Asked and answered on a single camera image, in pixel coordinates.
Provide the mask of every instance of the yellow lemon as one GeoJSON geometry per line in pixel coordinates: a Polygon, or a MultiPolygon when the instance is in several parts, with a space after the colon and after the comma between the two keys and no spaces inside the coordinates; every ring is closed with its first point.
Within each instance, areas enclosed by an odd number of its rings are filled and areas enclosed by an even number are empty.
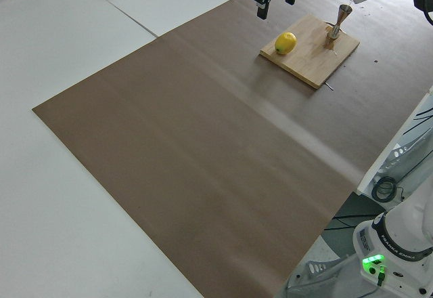
{"type": "Polygon", "coordinates": [[[292,33],[283,33],[275,41],[275,51],[278,54],[287,54],[296,46],[296,36],[292,33]]]}

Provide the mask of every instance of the brown paper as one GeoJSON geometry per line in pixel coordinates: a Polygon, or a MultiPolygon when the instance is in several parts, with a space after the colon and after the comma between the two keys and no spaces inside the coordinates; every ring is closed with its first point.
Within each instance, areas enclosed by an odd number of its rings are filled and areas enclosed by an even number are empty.
{"type": "Polygon", "coordinates": [[[356,12],[335,91],[259,57],[311,1],[229,1],[34,109],[206,298],[272,297],[431,84],[428,26],[391,55],[356,12]]]}

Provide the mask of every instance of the jigger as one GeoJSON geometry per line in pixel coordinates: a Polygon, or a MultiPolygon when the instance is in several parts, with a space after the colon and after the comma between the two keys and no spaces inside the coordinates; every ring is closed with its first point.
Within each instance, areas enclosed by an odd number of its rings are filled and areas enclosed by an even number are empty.
{"type": "Polygon", "coordinates": [[[340,25],[341,23],[347,18],[347,16],[350,15],[352,12],[352,7],[349,5],[340,5],[340,8],[338,9],[338,19],[337,23],[334,25],[332,30],[330,30],[327,33],[328,38],[331,40],[337,39],[340,35],[340,25]]]}

